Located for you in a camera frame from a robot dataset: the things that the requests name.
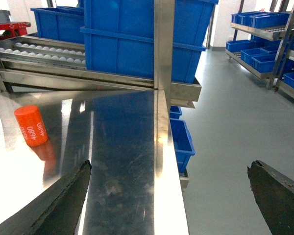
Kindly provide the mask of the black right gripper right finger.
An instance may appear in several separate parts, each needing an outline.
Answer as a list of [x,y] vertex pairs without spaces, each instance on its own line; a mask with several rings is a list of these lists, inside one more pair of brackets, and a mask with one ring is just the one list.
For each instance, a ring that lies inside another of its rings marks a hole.
[[294,235],[294,181],[256,160],[247,168],[255,202],[273,235]]

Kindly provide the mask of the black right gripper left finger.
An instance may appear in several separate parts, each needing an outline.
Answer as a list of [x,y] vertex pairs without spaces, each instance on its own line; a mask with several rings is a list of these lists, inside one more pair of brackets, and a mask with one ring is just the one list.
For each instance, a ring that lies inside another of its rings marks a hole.
[[0,224],[0,235],[73,235],[91,176],[80,162],[20,211]]

